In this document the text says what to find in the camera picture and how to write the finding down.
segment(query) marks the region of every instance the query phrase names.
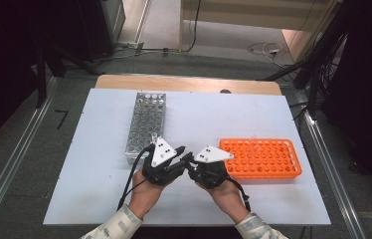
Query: patterned sleeve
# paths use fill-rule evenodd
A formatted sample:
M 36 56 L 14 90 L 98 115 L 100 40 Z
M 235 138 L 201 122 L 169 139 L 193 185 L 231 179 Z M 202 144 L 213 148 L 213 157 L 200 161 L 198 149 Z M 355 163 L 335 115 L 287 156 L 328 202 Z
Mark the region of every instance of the patterned sleeve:
M 236 225 L 236 229 L 244 239 L 287 239 L 255 213 L 249 213 L 243 221 Z
M 107 222 L 87 233 L 81 239 L 128 239 L 140 227 L 137 218 L 127 205 L 123 205 Z

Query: white tabletop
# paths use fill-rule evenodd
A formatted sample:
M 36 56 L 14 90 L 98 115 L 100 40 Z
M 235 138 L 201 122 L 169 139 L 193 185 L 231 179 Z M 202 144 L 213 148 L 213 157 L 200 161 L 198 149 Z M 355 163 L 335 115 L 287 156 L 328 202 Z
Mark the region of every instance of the white tabletop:
M 131 165 L 124 155 L 138 91 L 92 89 L 44 224 L 100 224 L 115 211 Z M 287 138 L 302 174 L 244 182 L 252 210 L 269 224 L 327 225 L 330 220 L 285 97 L 164 92 L 164 139 L 196 155 L 223 137 Z M 187 171 L 145 216 L 151 226 L 222 226 L 232 220 L 195 185 Z

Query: hand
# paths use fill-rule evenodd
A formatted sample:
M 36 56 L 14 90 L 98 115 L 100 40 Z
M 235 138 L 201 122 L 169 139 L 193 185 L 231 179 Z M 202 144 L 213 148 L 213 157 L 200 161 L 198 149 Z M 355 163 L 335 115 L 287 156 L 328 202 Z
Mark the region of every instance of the hand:
M 233 182 L 226 180 L 219 187 L 213 189 L 206 189 L 201 184 L 196 184 L 206 190 L 218 207 L 228 214 L 236 224 L 248 216 L 249 211 L 244 206 L 239 189 Z
M 128 207 L 133 214 L 143 219 L 143 216 L 157 203 L 164 187 L 148 182 L 142 175 L 142 167 L 133 174 L 133 186 L 138 183 L 141 184 L 133 189 Z

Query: aluminum rail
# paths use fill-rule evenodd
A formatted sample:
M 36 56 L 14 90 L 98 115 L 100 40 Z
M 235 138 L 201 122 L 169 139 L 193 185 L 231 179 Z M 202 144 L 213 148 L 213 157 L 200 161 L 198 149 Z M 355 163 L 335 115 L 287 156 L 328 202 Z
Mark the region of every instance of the aluminum rail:
M 52 77 L 49 81 L 47 92 L 49 93 L 49 97 L 46 98 L 43 105 L 35 109 L 27 127 L 25 128 L 21 138 L 18 141 L 15 149 L 13 150 L 12 155 L 9 157 L 6 165 L 4 166 L 1 174 L 0 174 L 0 203 L 2 202 L 7 189 L 9 188 L 10 183 L 15 176 L 19 165 L 21 164 L 25 152 L 29 148 L 32 139 L 34 138 L 38 127 L 41 124 L 41 121 L 44 118 L 44 115 L 47 112 L 47 109 L 50 106 L 50 103 L 55 95 L 55 91 L 57 85 L 59 84 L 60 79 Z
M 296 92 L 297 100 L 300 103 L 306 103 L 307 97 L 304 90 Z M 316 149 L 319 153 L 319 157 L 322 161 L 329 183 L 331 184 L 332 191 L 340 207 L 344 221 L 347 224 L 348 231 L 353 239 L 365 239 L 366 234 L 359 221 L 357 212 L 353 207 L 350 196 L 347 193 L 344 183 L 335 168 L 335 164 L 329 154 L 328 148 L 326 147 L 325 141 L 323 140 L 322 133 L 318 126 L 318 123 L 310 117 L 310 114 L 306 112 L 304 114 L 307 126 L 310 134 L 315 143 Z

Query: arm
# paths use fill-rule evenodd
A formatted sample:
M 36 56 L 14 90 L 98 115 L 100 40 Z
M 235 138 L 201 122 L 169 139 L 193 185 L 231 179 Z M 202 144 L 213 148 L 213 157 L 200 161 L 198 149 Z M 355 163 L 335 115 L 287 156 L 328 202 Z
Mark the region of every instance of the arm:
M 280 232 L 271 228 L 257 214 L 251 213 L 243 205 L 239 189 L 230 181 L 219 187 L 206 189 L 220 209 L 236 223 L 236 228 L 245 239 L 279 238 L 286 239 Z
M 127 239 L 143 222 L 143 216 L 158 201 L 164 187 L 149 183 L 142 175 L 142 167 L 133 175 L 133 189 L 128 205 L 123 205 L 107 222 L 87 233 L 82 239 Z

